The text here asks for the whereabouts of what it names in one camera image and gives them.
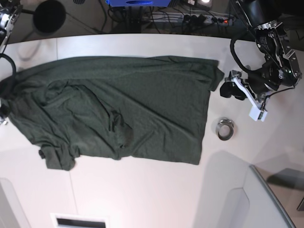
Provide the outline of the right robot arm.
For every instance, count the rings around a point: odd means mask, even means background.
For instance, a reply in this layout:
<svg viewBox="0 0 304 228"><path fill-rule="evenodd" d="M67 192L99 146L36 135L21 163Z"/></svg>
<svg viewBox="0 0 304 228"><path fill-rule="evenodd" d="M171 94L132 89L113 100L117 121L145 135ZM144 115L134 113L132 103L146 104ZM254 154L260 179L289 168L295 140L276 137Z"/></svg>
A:
<svg viewBox="0 0 304 228"><path fill-rule="evenodd" d="M7 60L12 68L12 75L0 83L0 97L3 99L11 92L17 73L13 59L6 55L4 51L22 9L20 0L0 1L0 58Z"/></svg>

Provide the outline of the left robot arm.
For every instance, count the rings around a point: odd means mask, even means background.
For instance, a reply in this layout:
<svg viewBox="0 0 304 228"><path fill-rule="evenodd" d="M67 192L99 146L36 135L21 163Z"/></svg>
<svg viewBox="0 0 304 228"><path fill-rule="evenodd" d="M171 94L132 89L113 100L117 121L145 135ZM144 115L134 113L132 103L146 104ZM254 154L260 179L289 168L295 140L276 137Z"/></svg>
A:
<svg viewBox="0 0 304 228"><path fill-rule="evenodd" d="M230 4L245 26L245 30L230 42L230 52L241 71L230 71L220 88L220 95L241 101L248 99L252 105L249 116L263 122L268 99L281 92L280 86L285 86L285 90L294 89L302 72L283 23L278 20L282 13L275 1L232 0ZM261 68L256 70L244 66L235 51L236 42L247 34L255 40L265 58Z"/></svg>

